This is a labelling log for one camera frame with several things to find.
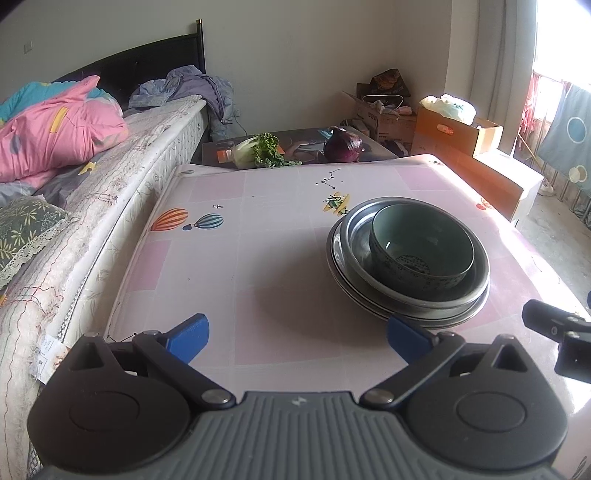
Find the large stainless steel plate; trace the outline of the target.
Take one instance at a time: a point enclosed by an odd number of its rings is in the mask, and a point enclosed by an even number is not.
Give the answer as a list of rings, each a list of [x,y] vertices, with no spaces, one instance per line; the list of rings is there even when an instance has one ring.
[[[363,279],[360,279],[352,269],[346,267],[341,243],[339,243],[341,241],[339,238],[341,223],[342,220],[339,220],[329,230],[327,247],[325,247],[329,271],[339,288],[371,314],[384,320],[388,320],[391,316],[397,316],[421,327],[444,329],[468,322],[485,307],[489,299],[490,286],[486,287],[476,301],[467,307],[461,307],[459,313],[452,314],[450,309],[446,309],[437,313],[435,318],[422,318],[413,315],[411,307],[378,292]]]

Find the teal ceramic bowl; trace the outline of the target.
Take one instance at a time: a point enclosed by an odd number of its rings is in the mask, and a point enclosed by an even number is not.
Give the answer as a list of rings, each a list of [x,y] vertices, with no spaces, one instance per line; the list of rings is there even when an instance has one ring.
[[[410,200],[377,211],[369,241],[380,280],[391,289],[420,295],[457,286],[476,258],[461,222],[431,204]]]

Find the small stainless steel bowl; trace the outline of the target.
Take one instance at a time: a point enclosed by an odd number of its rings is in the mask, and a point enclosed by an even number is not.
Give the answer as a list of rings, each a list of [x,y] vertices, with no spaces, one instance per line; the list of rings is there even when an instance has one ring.
[[[345,265],[375,292],[416,310],[459,310],[490,282],[484,245],[445,210],[405,197],[370,199],[339,226]]]

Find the pink patterned tablecloth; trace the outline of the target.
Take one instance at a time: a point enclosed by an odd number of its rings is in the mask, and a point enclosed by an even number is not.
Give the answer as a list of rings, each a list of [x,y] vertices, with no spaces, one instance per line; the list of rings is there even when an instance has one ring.
[[[378,197],[447,210],[482,241],[490,260],[485,307],[458,332],[474,343],[516,336],[559,396],[569,433],[556,468],[590,475],[590,387],[558,376],[558,347],[527,329],[522,308],[539,299],[583,308],[524,237],[431,156],[367,164],[226,171],[193,168],[170,180],[152,212],[186,212],[168,231],[146,227],[106,335],[121,341],[167,331],[197,313],[211,325],[194,366],[235,395],[247,391],[363,393],[404,367],[386,324],[342,292],[325,243],[338,208]]]

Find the white quilted mattress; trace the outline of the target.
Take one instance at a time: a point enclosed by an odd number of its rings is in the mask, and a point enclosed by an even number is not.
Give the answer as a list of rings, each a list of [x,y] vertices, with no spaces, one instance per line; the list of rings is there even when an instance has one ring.
[[[104,332],[116,292],[173,170],[204,139],[204,100],[190,96],[133,114],[126,141],[95,158],[67,197],[69,225],[16,275],[1,301],[1,476],[28,473],[26,418],[40,383],[33,364],[44,336],[71,347]]]

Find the large orange cardboard box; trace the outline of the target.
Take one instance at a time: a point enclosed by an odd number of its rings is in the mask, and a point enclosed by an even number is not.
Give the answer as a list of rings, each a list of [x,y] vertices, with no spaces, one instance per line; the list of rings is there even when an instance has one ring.
[[[529,215],[543,181],[540,173],[500,150],[474,157],[447,145],[416,140],[412,154],[436,156],[513,225]]]

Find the blue patterned hanging blanket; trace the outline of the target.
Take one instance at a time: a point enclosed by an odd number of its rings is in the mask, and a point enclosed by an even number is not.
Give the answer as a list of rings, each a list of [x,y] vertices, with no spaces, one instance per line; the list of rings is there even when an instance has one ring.
[[[590,92],[572,85],[561,98],[539,157],[590,194]]]

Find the green floral pillow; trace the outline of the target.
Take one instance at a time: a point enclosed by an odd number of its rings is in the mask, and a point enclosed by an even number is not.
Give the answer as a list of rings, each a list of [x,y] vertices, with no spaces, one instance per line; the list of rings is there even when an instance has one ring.
[[[1,287],[72,221],[64,209],[43,197],[19,197],[1,208]]]

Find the open orange cardboard box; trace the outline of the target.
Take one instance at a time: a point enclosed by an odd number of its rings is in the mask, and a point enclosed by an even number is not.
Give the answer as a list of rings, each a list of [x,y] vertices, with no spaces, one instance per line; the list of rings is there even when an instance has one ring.
[[[499,147],[503,127],[479,117],[467,125],[420,107],[417,114],[413,154],[434,153],[437,148],[450,147],[469,156],[486,153]]]

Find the green lettuce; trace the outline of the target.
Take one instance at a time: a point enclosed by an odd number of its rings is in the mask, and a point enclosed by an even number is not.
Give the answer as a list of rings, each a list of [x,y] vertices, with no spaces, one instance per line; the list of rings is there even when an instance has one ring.
[[[287,159],[280,151],[280,140],[271,133],[262,133],[243,140],[232,148],[232,162],[238,169],[279,168],[300,165]]]

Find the Philips printed flat box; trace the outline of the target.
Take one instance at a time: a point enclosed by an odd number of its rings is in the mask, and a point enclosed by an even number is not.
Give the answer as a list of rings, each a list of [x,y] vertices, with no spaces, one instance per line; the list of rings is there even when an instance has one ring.
[[[397,158],[393,152],[359,130],[349,126],[344,127],[344,130],[359,136],[363,141],[363,148],[359,157],[360,163],[393,160]],[[290,160],[300,161],[301,164],[327,162],[324,156],[324,146],[325,141],[332,135],[331,127],[278,131],[274,132],[274,135],[280,140],[280,153],[287,153]],[[231,150],[249,138],[250,135],[204,143],[201,149],[200,164],[225,169],[236,169],[235,164],[231,160]]]

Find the white plastic bag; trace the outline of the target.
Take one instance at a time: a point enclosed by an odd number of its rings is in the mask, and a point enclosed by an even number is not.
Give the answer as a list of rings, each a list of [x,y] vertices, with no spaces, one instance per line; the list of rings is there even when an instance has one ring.
[[[441,97],[429,95],[420,101],[420,105],[443,117],[466,125],[472,125],[477,114],[475,107],[471,103],[449,94],[444,94]]]

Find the pink quilt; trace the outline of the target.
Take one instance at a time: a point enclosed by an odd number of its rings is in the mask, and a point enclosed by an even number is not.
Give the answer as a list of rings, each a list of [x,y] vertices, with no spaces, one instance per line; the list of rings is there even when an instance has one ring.
[[[99,80],[33,81],[1,104],[3,183],[84,164],[126,140],[121,107]]]

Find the purple crumpled clothes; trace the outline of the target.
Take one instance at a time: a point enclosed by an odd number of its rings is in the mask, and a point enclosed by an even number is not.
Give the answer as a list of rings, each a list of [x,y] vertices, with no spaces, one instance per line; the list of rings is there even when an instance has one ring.
[[[231,83],[222,77],[205,74],[194,65],[177,67],[165,78],[142,83],[129,97],[127,106],[142,110],[189,96],[199,96],[205,101],[214,141],[233,135],[235,95]]]

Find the black bed headboard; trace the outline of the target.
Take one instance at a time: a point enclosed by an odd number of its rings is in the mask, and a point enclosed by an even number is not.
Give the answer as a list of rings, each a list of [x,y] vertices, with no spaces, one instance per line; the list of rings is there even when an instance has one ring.
[[[195,21],[194,32],[147,43],[94,61],[56,79],[81,81],[97,75],[97,85],[127,109],[131,94],[144,82],[164,78],[170,70],[194,65],[206,72],[204,21]]]

